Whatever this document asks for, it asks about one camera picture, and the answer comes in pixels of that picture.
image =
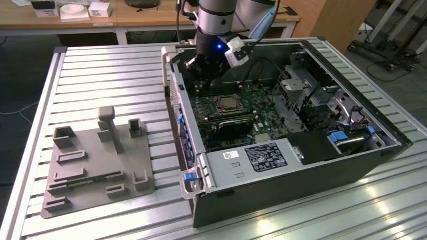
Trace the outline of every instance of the white label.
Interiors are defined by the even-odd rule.
[[[230,151],[230,152],[224,152],[224,159],[235,159],[239,157],[239,153],[238,151]]]
[[[112,23],[94,23],[94,27],[106,27],[106,26],[114,26]]]

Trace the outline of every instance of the motherboard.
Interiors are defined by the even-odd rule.
[[[259,82],[191,98],[207,152],[268,142],[288,135],[272,101],[272,87]]]

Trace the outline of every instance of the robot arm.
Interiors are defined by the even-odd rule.
[[[240,37],[232,33],[234,20],[238,18],[240,24],[250,27],[250,37],[259,39],[268,30],[276,13],[275,0],[199,1],[196,56],[186,63],[198,80],[210,83],[230,68],[250,61],[252,47],[244,45]]]

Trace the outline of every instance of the white box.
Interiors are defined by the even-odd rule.
[[[88,9],[78,4],[68,4],[60,8],[60,21],[63,23],[90,21]]]
[[[31,4],[38,18],[51,18],[60,16],[55,1],[32,1]]]
[[[112,14],[111,4],[108,2],[92,2],[88,14],[91,17],[110,18]]]
[[[366,23],[362,24],[358,33],[355,34],[354,40],[358,40],[361,43],[363,43],[367,38],[369,35],[371,34],[374,28],[367,25]]]

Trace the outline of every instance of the aluminum table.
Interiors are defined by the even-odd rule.
[[[425,239],[427,129],[328,42],[306,38],[414,146],[361,181],[307,198],[192,228],[167,113],[160,49],[167,44],[58,50],[2,226],[2,240],[46,239]],[[43,219],[55,127],[98,128],[98,108],[115,106],[116,124],[147,123],[156,191]]]

